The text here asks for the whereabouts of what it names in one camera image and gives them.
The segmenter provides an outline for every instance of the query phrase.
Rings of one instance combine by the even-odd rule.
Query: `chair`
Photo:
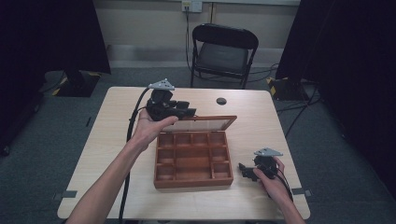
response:
[[[191,87],[195,71],[241,79],[246,87],[250,66],[259,46],[257,36],[245,29],[205,23],[192,31]]]

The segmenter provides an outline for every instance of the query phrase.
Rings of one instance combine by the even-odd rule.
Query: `black cable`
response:
[[[285,177],[285,175],[283,174],[282,171],[279,170],[279,168],[277,168],[277,170]],[[274,174],[277,178],[279,178],[280,182],[282,182],[283,186],[285,186],[286,191],[288,192],[289,197],[290,197],[291,201],[293,202],[293,201],[294,201],[294,200],[293,200],[293,194],[291,193],[291,189],[290,189],[290,186],[289,186],[288,179],[286,179],[286,177],[285,177],[285,178],[282,178],[282,177],[280,177],[280,175],[278,175],[278,174],[275,174],[275,173],[273,173],[273,174]]]
[[[190,14],[189,14],[189,8],[185,7],[186,11],[186,23],[187,23],[187,29],[186,29],[186,60],[187,60],[187,66],[189,67],[189,70],[191,72],[191,67],[190,67],[190,62],[189,62],[189,49],[190,49]]]
[[[258,78],[258,79],[253,79],[250,80],[248,82],[257,82],[257,81],[261,81],[269,76],[271,76],[272,71],[275,71],[277,68],[273,68],[275,65],[277,65],[277,63],[274,63],[273,65],[271,65],[271,68],[268,70],[264,70],[264,71],[260,71],[260,72],[254,72],[254,73],[250,73],[250,74],[259,74],[259,73],[265,73],[265,72],[269,72],[267,76]],[[197,75],[194,74],[195,77],[198,77],[200,79],[203,80],[207,80],[207,81],[215,81],[215,82],[220,82],[220,83],[240,83],[239,81],[224,81],[224,80],[213,80],[212,78],[218,78],[218,77],[223,77],[223,76],[213,76],[213,77],[199,77]]]
[[[61,75],[61,78],[59,78],[59,81],[57,81],[53,86],[41,91],[41,93],[44,93],[44,92],[52,90],[53,88],[55,88],[56,86],[58,86],[62,82],[62,79],[64,79],[64,71],[62,72],[62,75]]]
[[[318,98],[315,102],[310,103],[309,105],[314,105],[314,104],[316,104],[317,102],[319,102],[320,100],[321,100],[321,97],[319,96],[319,98]],[[291,105],[287,105],[287,106],[283,107],[282,109],[278,109],[278,110],[276,111],[276,113],[279,113],[279,112],[280,112],[280,114],[278,114],[278,115],[281,115],[282,112],[287,111],[287,110],[301,109],[301,108],[303,108],[303,107],[306,106],[306,105],[300,105],[300,106],[296,106],[296,107],[290,107],[290,106],[292,106],[292,105],[298,105],[298,104],[303,104],[303,103],[304,103],[304,101],[297,102],[297,103],[291,104]]]
[[[288,135],[290,133],[291,128],[294,126],[295,122],[297,121],[297,119],[303,114],[303,112],[310,106],[312,99],[314,99],[315,93],[317,92],[318,86],[315,86],[314,92],[312,93],[311,98],[309,99],[308,103],[305,104],[303,106],[303,109],[298,113],[298,115],[296,116],[296,118],[294,119],[294,121],[291,123],[291,125],[289,126],[288,130],[285,133],[285,138],[288,138]]]
[[[264,70],[264,71],[259,71],[259,72],[250,72],[250,74],[258,74],[258,73],[265,73],[265,72],[271,72],[276,70],[277,68],[273,68],[275,65],[278,65],[279,63],[274,63],[273,65],[271,65],[271,69],[270,70]]]
[[[213,7],[215,6],[215,3],[212,2],[212,9],[210,11],[210,23],[213,22]]]
[[[132,130],[134,128],[134,121],[136,120],[137,114],[139,112],[139,105],[140,102],[143,99],[143,96],[146,94],[146,92],[149,90],[149,88],[145,88],[140,94],[139,99],[137,100],[136,106],[134,107],[134,113],[132,114],[131,118],[129,119],[129,126],[128,126],[128,132],[126,134],[126,141],[128,142],[131,137],[132,137]],[[131,172],[128,173],[128,175],[125,177],[124,181],[124,189],[122,193],[122,200],[121,200],[121,205],[120,205],[120,213],[119,213],[119,223],[122,223],[122,218],[123,218],[123,211],[125,209],[125,202],[126,202],[126,197],[128,196],[128,189],[129,189],[129,181],[131,179]]]

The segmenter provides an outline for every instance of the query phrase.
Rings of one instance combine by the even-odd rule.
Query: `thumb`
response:
[[[161,127],[161,129],[163,129],[164,127],[174,124],[176,121],[178,121],[178,117],[171,116],[161,121],[158,121],[158,125]]]

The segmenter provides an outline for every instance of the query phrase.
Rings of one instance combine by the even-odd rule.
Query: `box lid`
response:
[[[237,116],[203,116],[190,117],[179,120],[173,125],[165,127],[163,132],[215,132],[225,131]]]

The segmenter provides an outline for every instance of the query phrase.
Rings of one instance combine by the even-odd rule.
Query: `gray carpet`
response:
[[[190,86],[189,73],[188,68],[117,68],[100,78],[90,98],[53,97],[46,92],[39,111],[10,145],[10,155],[0,158],[0,223],[62,222],[57,218],[60,201],[53,195],[66,189],[108,88],[146,87],[166,77],[184,88]],[[61,75],[48,73],[43,89]],[[265,75],[254,74],[249,80]],[[239,89],[238,83],[195,80],[196,88]],[[305,87],[313,93],[313,85]],[[268,87],[263,79],[249,82],[247,89]],[[275,101],[277,109],[295,103]],[[279,113],[284,132],[299,112]],[[313,193],[307,198],[311,210],[307,223],[395,223],[396,203],[370,164],[343,138],[336,116],[322,101],[303,112],[287,140],[302,185]]]

